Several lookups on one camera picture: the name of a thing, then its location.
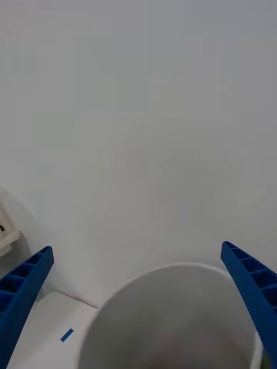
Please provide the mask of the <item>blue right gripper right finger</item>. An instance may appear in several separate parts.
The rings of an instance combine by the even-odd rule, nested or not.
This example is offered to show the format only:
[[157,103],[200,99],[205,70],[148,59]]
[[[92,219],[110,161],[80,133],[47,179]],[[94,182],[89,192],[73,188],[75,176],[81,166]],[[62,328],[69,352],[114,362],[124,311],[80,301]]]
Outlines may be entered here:
[[276,273],[230,242],[223,242],[220,258],[254,323],[269,368],[276,368]]

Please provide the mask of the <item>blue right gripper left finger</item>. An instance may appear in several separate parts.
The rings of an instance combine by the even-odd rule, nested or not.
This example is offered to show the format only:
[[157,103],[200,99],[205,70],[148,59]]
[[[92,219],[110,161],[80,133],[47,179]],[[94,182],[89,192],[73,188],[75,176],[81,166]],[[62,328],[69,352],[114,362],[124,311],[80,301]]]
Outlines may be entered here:
[[54,264],[47,246],[0,280],[0,368],[6,368],[32,306]]

